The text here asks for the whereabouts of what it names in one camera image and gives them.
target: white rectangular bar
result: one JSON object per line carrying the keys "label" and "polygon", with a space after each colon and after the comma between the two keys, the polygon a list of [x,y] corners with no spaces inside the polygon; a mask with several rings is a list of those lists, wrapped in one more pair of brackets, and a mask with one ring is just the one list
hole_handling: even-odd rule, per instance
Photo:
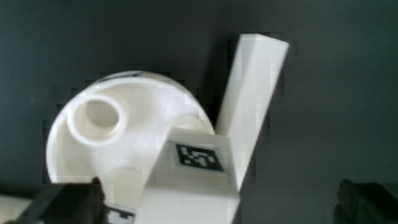
{"label": "white rectangular bar", "polygon": [[287,43],[259,34],[239,36],[214,132],[230,138],[236,186],[241,187]]}

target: cylindrical opening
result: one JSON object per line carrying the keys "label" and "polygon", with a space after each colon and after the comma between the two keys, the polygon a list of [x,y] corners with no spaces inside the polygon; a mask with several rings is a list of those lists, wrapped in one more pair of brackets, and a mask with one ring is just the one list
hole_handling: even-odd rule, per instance
{"label": "cylindrical opening", "polygon": [[85,116],[97,128],[109,128],[116,125],[118,114],[115,108],[106,102],[99,100],[92,100],[90,102],[86,102]]}
{"label": "cylindrical opening", "polygon": [[74,138],[88,145],[113,140],[125,123],[125,115],[115,100],[92,96],[69,114],[69,130]]}

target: black background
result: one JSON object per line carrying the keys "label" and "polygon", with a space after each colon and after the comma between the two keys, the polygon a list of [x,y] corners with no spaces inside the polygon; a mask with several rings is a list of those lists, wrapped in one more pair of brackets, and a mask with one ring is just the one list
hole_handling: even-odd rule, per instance
{"label": "black background", "polygon": [[398,1],[0,0],[0,189],[44,183],[58,108],[92,80],[148,70],[214,121],[239,33],[291,43],[237,223],[331,223],[340,178],[398,173]]}

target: white 3d printed object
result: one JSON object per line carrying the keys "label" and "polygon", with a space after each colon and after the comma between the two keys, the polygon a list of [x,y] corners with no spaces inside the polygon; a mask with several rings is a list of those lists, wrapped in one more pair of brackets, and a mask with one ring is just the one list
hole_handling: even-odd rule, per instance
{"label": "white 3d printed object", "polygon": [[69,101],[47,138],[49,178],[99,178],[108,223],[232,222],[285,49],[282,41],[241,35],[218,135],[189,92],[157,74],[109,75]]}

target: black object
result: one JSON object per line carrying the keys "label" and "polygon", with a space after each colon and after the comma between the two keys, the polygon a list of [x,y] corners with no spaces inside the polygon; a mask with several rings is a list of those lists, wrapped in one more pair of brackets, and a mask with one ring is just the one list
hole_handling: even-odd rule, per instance
{"label": "black object", "polygon": [[47,185],[17,219],[6,224],[99,224],[102,223],[100,184]]}
{"label": "black object", "polygon": [[398,201],[379,184],[342,180],[337,198],[335,224],[398,224]]}

